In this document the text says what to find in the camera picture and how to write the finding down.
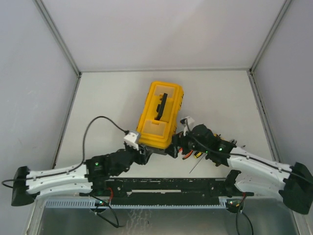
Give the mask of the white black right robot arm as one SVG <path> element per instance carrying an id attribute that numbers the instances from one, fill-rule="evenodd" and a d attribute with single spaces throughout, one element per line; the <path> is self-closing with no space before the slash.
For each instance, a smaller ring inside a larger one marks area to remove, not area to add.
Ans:
<path id="1" fill-rule="evenodd" d="M 277 198 L 294 212 L 307 215 L 313 204 L 313 176 L 302 163 L 294 165 L 274 162 L 248 153 L 236 145 L 214 134 L 204 124 L 172 137 L 174 155 L 178 149 L 183 154 L 191 151 L 205 153 L 206 158 L 217 165 L 224 165 L 250 175 L 249 179 L 235 180 L 234 187 L 244 193 L 254 193 Z"/>

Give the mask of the yellow black plastic toolbox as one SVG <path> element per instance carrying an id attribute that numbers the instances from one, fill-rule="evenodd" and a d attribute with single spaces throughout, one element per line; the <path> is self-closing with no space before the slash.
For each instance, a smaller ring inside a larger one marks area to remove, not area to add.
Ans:
<path id="1" fill-rule="evenodd" d="M 177 129 L 177 116 L 181 109 L 182 86 L 162 81 L 151 83 L 136 131 L 139 143 L 153 153 L 165 155 Z"/>

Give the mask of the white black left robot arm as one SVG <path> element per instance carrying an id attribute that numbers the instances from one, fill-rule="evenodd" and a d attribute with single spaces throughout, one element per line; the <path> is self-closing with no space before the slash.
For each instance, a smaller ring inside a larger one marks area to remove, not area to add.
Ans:
<path id="1" fill-rule="evenodd" d="M 13 178 L 11 205 L 26 206 L 40 197 L 51 195 L 102 192 L 110 177 L 129 171 L 133 163 L 145 165 L 152 153 L 142 144 L 138 148 L 125 145 L 116 152 L 60 169 L 32 171 L 21 166 Z"/>

